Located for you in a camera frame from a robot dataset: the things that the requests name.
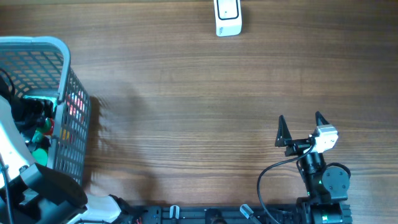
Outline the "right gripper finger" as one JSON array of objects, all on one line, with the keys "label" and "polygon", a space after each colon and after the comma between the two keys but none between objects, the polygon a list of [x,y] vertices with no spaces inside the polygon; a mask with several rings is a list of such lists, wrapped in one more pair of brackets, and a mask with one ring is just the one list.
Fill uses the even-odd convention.
[{"label": "right gripper finger", "polygon": [[317,126],[324,126],[324,125],[329,125],[330,123],[324,118],[324,116],[321,114],[321,112],[317,111],[315,113],[315,121]]},{"label": "right gripper finger", "polygon": [[292,137],[287,127],[287,123],[283,115],[279,116],[277,136],[275,146],[289,146],[292,144]]}]

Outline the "green lid jar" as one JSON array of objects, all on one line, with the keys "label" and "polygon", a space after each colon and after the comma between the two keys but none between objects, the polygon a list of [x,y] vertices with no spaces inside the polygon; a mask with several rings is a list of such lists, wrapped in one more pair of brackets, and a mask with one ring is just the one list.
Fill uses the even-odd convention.
[{"label": "green lid jar", "polygon": [[48,161],[48,152],[45,149],[38,148],[35,151],[32,152],[32,156],[34,159],[37,161],[38,164],[42,166],[47,165]]}]

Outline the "red bottle green cap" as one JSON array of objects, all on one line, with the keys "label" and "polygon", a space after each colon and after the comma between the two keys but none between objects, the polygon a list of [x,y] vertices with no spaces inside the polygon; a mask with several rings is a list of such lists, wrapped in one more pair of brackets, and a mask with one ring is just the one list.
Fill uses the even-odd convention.
[{"label": "red bottle green cap", "polygon": [[52,118],[47,118],[42,127],[38,127],[35,130],[35,133],[32,138],[32,142],[38,143],[41,142],[44,137],[51,136],[53,134],[54,129],[54,120]]}]

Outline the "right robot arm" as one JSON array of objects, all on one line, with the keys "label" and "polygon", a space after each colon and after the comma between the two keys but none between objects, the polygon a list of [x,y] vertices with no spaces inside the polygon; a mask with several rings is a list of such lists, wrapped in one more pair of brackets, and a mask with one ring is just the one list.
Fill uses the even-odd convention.
[{"label": "right robot arm", "polygon": [[293,139],[281,115],[275,146],[285,147],[285,156],[297,158],[307,196],[297,199],[304,223],[352,223],[348,199],[351,171],[343,164],[327,164],[323,153],[334,148],[337,129],[322,114],[315,113],[316,128],[305,139]]}]

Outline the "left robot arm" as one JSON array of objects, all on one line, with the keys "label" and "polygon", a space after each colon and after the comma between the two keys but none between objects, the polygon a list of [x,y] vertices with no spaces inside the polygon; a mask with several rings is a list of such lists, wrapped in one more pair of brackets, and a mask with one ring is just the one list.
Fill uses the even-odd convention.
[{"label": "left robot arm", "polygon": [[90,101],[76,79],[54,96],[24,96],[1,71],[1,222],[126,223],[128,206],[81,186]]}]

